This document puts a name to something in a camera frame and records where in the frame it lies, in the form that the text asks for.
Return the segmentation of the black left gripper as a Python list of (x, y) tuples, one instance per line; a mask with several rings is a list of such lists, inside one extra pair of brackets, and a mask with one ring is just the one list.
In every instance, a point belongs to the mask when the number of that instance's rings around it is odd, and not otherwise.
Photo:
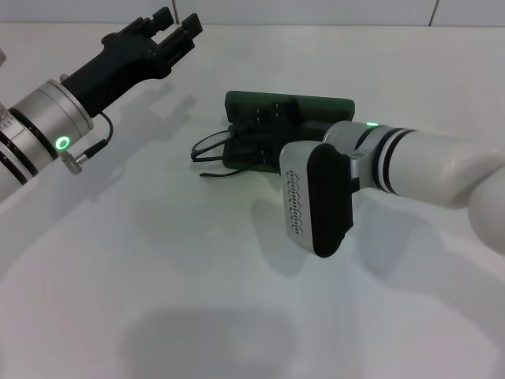
[(163, 7), (151, 18), (137, 18), (129, 25), (129, 34), (104, 37), (103, 50), (63, 80), (63, 87), (94, 118), (136, 84), (167, 77), (203, 31), (200, 18), (192, 13), (158, 45), (152, 37), (172, 24), (170, 9)]

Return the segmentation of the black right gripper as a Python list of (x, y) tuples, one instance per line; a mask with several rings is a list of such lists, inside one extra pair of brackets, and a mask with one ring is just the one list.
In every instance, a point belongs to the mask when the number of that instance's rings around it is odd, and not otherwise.
[(271, 103), (231, 104), (231, 131), (267, 131), (264, 156), (258, 144), (226, 142), (226, 168), (264, 169), (280, 172), (282, 148), (294, 141), (322, 141), (330, 127), (330, 99), (315, 96), (277, 96)]

